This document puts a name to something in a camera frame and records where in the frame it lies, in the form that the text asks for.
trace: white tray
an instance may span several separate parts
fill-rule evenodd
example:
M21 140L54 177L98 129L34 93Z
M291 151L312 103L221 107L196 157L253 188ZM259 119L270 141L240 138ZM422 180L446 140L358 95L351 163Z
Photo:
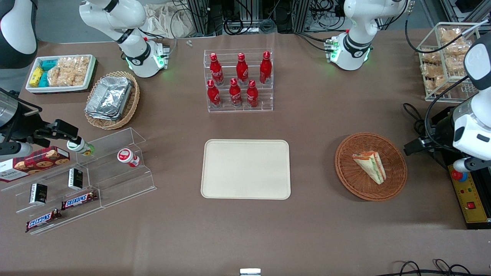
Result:
M212 139L205 144L205 198L287 199L290 149L283 140Z
M29 85L29 80L32 77L32 73L36 69L36 67L41 65L41 62L44 60L51 59L59 59L60 57L76 57L78 55L53 55L53 56L40 56L34 60L34 64L31 68L31 72L29 73L29 78L26 82L26 90L31 92L32 94L60 94L60 93L70 93L80 90L85 90L89 87L90 81L92 79L92 73L94 72L95 61L96 58L93 55L85 55L90 57L89 67L87 69L87 73L85 74L85 80L83 81L83 85L77 86L55 86L55 87L32 87Z

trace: red button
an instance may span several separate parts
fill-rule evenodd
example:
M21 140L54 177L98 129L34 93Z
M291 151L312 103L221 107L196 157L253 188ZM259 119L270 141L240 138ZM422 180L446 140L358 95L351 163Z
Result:
M464 177L463 173L456 171L456 170L453 170L450 175L452 176L452 178L454 180L457 180L457 181L461 180Z

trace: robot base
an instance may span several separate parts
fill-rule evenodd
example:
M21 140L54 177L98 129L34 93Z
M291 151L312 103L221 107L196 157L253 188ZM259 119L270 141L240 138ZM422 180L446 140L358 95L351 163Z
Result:
M130 69L141 78L149 78L160 70L167 69L169 61L169 47L163 47L161 43L151 40L147 43L150 45L150 55L143 61L142 65L134 65L126 58Z
M333 36L324 42L324 49L326 50L326 58L328 62L335 63L339 68L353 71L362 66L362 64L368 59L368 49L365 53L360 51L359 57L353 57L346 47L344 46L344 38L346 33L342 33L338 36Z

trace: red cookie box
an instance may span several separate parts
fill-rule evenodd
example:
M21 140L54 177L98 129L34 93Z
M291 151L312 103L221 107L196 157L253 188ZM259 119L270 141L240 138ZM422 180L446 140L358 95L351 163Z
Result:
M70 162L70 154L51 146L37 150L27 157L17 157L0 163L0 181L11 182L19 178Z

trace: yellow control panel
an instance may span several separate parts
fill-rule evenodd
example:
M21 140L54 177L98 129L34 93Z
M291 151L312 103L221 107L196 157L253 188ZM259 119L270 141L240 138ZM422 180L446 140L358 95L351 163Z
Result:
M456 173L454 172L453 165L448 166L448 171L450 172L450 177L452 178L455 193L459 199L465 221L467 223L488 222L488 217L486 216L470 173L467 174L465 181L460 182L454 178L456 177Z

